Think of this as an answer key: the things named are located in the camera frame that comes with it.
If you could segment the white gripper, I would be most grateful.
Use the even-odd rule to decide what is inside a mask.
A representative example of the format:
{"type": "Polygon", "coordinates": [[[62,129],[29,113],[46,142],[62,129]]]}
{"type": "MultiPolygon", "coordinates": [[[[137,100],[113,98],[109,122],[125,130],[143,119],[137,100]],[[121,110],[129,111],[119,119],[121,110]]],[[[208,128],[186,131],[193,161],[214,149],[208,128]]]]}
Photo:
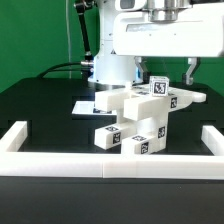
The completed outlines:
{"type": "Polygon", "coordinates": [[[224,55],[224,2],[115,0],[113,48],[133,55],[138,77],[149,82],[146,60],[138,56],[191,57],[182,82],[192,85],[198,57],[224,55]]]}

